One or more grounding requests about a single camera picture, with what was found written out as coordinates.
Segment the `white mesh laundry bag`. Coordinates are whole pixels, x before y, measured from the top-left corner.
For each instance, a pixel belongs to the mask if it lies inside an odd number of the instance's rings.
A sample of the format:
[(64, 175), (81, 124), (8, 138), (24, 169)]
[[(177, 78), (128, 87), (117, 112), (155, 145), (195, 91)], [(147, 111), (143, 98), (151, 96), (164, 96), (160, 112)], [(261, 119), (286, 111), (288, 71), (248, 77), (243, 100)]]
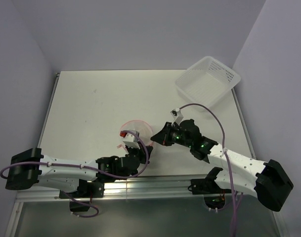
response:
[(139, 133), (139, 137), (141, 138), (141, 140), (146, 146), (153, 146), (154, 144), (154, 142), (150, 140), (150, 138), (153, 136), (152, 127), (143, 120), (131, 120), (123, 124), (120, 128), (119, 135), (120, 135), (121, 142), (117, 146), (118, 149), (123, 148), (125, 151), (127, 151), (122, 137), (123, 130), (137, 131)]

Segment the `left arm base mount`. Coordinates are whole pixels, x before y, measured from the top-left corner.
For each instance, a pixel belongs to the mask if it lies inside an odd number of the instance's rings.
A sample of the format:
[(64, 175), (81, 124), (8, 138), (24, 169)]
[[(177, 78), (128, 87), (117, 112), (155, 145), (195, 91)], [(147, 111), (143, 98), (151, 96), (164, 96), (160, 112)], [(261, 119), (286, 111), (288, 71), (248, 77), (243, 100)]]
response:
[[(76, 191), (67, 193), (74, 199), (78, 198), (88, 198), (89, 201), (85, 201), (85, 204), (91, 204), (93, 198), (102, 198), (104, 195), (104, 183), (100, 182), (87, 182), (81, 180)], [(78, 204), (73, 200), (69, 201), (69, 208), (72, 212), (87, 212), (89, 210), (88, 206), (83, 204)]]

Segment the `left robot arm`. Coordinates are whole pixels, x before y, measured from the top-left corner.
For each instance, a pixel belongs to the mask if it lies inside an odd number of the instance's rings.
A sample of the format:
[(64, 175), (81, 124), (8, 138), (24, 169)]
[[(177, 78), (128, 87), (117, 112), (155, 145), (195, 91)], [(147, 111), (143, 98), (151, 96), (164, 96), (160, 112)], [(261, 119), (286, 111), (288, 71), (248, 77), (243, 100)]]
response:
[(90, 182), (113, 183), (136, 177), (141, 164), (147, 165), (152, 146), (127, 147), (124, 157), (102, 157), (92, 161), (63, 160), (42, 155), (32, 148), (12, 157), (6, 179), (7, 190), (27, 190), (42, 186), (83, 197)]

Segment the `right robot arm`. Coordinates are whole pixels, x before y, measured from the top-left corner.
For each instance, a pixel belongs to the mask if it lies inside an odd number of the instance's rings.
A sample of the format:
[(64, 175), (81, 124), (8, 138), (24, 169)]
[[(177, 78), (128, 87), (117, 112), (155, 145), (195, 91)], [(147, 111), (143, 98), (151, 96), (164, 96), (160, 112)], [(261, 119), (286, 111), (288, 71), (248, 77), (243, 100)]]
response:
[(231, 150), (224, 152), (221, 144), (200, 133), (193, 119), (180, 124), (166, 122), (151, 141), (187, 147), (196, 159), (212, 166), (205, 178), (191, 180), (188, 189), (194, 195), (240, 192), (279, 212), (294, 187), (279, 162), (256, 160)]

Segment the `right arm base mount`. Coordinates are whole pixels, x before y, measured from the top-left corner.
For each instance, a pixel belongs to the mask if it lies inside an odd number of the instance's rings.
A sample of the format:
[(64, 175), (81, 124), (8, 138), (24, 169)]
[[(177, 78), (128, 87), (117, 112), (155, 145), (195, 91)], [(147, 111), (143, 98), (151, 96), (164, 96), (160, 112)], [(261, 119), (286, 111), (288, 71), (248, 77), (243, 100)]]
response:
[(229, 189), (221, 189), (214, 180), (191, 179), (188, 191), (193, 195), (204, 195), (204, 203), (208, 209), (215, 211), (225, 207), (225, 194), (230, 193)]

